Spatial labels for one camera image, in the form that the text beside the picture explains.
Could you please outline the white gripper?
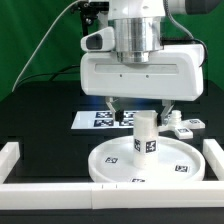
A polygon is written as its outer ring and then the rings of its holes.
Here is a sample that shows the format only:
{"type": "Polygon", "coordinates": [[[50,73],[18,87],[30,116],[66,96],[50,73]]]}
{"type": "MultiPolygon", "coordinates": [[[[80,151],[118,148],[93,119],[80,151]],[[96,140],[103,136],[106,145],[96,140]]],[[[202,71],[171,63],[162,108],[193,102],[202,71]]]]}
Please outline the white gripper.
{"type": "Polygon", "coordinates": [[[113,50],[114,29],[107,27],[81,39],[85,52],[80,63],[81,87],[88,95],[106,97],[115,121],[124,119],[120,101],[114,97],[163,99],[159,126],[167,117],[174,100],[193,101],[203,92],[201,44],[165,45],[149,54],[145,63],[123,63],[113,50]]]}

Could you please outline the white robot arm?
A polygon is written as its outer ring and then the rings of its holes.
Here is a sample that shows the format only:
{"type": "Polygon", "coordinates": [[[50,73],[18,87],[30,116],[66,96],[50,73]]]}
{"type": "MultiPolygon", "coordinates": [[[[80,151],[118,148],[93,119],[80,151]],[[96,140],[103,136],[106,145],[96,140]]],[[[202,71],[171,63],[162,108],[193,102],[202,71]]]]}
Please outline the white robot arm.
{"type": "Polygon", "coordinates": [[[161,22],[175,14],[208,14],[222,0],[89,0],[103,4],[107,23],[81,40],[81,86],[105,96],[115,119],[123,114],[116,97],[160,99],[162,123],[176,100],[193,101],[203,92],[203,42],[190,32],[181,40],[162,39],[161,22]]]}

